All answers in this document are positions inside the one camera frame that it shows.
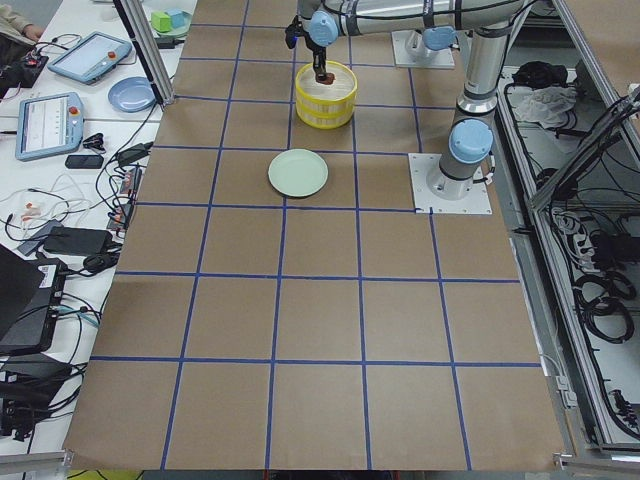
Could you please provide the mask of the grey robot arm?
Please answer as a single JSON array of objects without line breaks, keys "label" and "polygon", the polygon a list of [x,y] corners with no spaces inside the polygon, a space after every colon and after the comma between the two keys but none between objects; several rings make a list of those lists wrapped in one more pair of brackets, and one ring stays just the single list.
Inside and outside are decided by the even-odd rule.
[{"label": "grey robot arm", "polygon": [[448,147],[435,169],[438,180],[470,182],[490,153],[496,88],[523,1],[301,1],[285,30],[288,48],[299,40],[312,61],[295,79],[296,111],[309,126],[334,129],[352,116],[356,83],[327,59],[341,37],[389,33],[401,67],[446,69],[460,33],[472,35],[463,89]]}]

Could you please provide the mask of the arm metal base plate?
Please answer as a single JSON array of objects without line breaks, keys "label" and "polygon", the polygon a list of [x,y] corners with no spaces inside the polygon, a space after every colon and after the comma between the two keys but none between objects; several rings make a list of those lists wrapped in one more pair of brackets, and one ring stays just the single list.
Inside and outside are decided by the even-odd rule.
[{"label": "arm metal base plate", "polygon": [[440,170],[440,154],[409,153],[414,211],[420,214],[491,215],[488,188],[478,166],[472,178],[453,180]]},{"label": "arm metal base plate", "polygon": [[404,30],[391,33],[395,66],[453,70],[455,61],[450,47],[431,50],[426,47],[420,31]]}]

